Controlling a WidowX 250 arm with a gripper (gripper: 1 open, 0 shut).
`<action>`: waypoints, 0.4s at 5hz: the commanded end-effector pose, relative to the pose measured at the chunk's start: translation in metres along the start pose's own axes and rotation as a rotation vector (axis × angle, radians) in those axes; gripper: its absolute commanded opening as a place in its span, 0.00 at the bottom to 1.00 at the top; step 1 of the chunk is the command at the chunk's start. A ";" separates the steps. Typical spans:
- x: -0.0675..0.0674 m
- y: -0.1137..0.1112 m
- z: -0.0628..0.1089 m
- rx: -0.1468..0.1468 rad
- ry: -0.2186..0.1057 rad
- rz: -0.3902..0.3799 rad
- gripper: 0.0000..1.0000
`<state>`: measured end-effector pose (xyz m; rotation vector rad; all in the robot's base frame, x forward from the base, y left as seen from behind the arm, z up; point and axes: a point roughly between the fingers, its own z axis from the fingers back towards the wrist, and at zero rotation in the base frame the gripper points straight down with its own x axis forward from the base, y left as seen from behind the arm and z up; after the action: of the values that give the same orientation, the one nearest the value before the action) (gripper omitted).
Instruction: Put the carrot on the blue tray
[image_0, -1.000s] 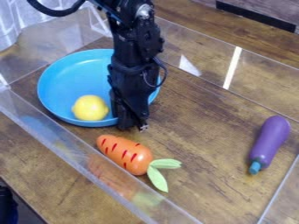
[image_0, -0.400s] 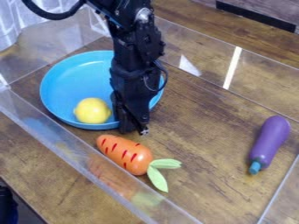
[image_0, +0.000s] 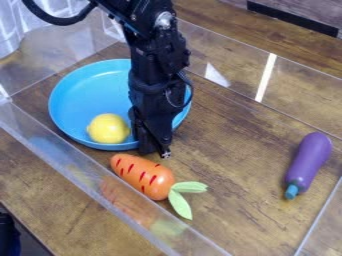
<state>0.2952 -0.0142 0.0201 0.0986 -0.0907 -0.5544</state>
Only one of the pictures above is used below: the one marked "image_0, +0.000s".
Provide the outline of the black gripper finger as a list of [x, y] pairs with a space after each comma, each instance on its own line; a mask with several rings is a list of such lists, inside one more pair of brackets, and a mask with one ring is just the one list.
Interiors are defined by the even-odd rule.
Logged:
[[161, 137], [157, 139], [157, 149], [162, 158], [172, 157], [172, 138], [170, 137]]
[[132, 108], [129, 116], [133, 126], [133, 134], [138, 141], [138, 152], [141, 155], [148, 155], [158, 151], [158, 145], [154, 135], [150, 131], [148, 119], [137, 108]]

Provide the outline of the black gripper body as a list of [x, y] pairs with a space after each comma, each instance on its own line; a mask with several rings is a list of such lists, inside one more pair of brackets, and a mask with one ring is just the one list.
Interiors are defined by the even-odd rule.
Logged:
[[173, 121], [185, 107], [186, 83], [181, 76], [149, 84], [130, 72], [129, 88], [133, 108], [148, 119], [156, 141], [161, 137], [170, 137], [173, 141]]

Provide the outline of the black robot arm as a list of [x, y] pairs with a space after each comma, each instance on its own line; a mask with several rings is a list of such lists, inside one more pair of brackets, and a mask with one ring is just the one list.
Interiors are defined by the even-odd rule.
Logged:
[[120, 22], [132, 53], [130, 119], [142, 155], [172, 156], [173, 121], [192, 98], [185, 68], [192, 52], [173, 0], [90, 0]]

